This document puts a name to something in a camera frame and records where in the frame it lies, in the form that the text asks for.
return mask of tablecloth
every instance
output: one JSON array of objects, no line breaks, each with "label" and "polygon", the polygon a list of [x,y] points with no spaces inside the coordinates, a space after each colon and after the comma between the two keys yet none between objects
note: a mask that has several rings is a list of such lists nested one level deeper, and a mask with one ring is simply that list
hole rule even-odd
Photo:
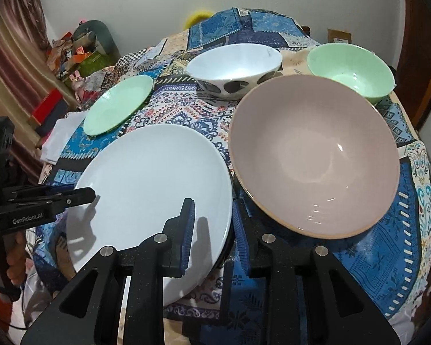
[{"label": "tablecloth", "polygon": [[[112,141],[157,123],[181,124],[200,132],[231,168],[228,129],[238,102],[206,94],[185,74],[185,66],[208,49],[232,43],[261,43],[281,50],[284,61],[280,70],[285,73],[307,72],[307,48],[318,45],[290,17],[261,9],[232,8],[163,39],[155,47],[128,54],[115,66],[87,79],[84,108],[89,108],[120,80],[138,74],[155,79],[150,97],[132,118],[101,136],[86,136],[81,124],[57,164],[45,165],[41,181],[54,185],[76,183],[97,153]],[[311,247],[318,242],[326,245],[391,323],[396,321],[396,314],[412,315],[421,303],[431,264],[428,155],[397,101],[392,94],[376,107],[398,145],[398,194],[385,216],[367,232],[341,240],[312,239],[272,221],[245,197],[250,214],[261,218],[267,229],[293,246]],[[74,275],[65,241],[66,218],[65,213],[60,214],[54,223],[35,230],[33,260],[50,292],[61,290]],[[245,275],[236,241],[232,242],[226,258],[200,287],[164,308],[164,316],[170,319],[165,325],[167,342],[190,338],[208,345],[222,341],[256,344],[262,328],[264,298],[265,279],[249,279]]]}]

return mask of pink toy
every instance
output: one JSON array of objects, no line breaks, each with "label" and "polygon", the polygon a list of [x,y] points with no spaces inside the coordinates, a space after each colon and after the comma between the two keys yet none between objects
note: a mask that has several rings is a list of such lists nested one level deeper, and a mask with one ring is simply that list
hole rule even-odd
[{"label": "pink toy", "polygon": [[83,101],[84,85],[86,82],[81,77],[78,70],[75,71],[75,74],[71,74],[69,78],[72,81],[72,89],[75,91],[75,98],[81,103]]}]

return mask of pink bowl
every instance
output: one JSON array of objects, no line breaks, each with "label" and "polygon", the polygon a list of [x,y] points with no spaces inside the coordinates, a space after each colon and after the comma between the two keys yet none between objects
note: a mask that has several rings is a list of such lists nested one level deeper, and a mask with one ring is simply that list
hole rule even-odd
[{"label": "pink bowl", "polygon": [[398,188],[399,155],[385,121],[355,91],[326,78],[282,76],[254,88],[233,115],[228,146],[255,203],[312,237],[369,229]]}]

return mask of person's hand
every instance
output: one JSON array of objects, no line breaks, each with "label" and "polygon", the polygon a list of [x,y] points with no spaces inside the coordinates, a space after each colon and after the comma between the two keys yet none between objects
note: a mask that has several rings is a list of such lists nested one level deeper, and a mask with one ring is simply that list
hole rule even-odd
[{"label": "person's hand", "polygon": [[6,261],[9,268],[6,271],[8,278],[14,285],[20,285],[26,276],[26,237],[23,232],[16,233],[16,244],[8,250]]}]

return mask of white bowl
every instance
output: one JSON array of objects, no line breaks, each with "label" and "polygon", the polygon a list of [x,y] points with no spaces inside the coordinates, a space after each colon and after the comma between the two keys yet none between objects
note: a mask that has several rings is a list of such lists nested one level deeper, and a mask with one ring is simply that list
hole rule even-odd
[{"label": "white bowl", "polygon": [[272,78],[283,56],[261,44],[232,44],[192,59],[186,73],[206,92],[226,100],[240,100],[256,85]]}]

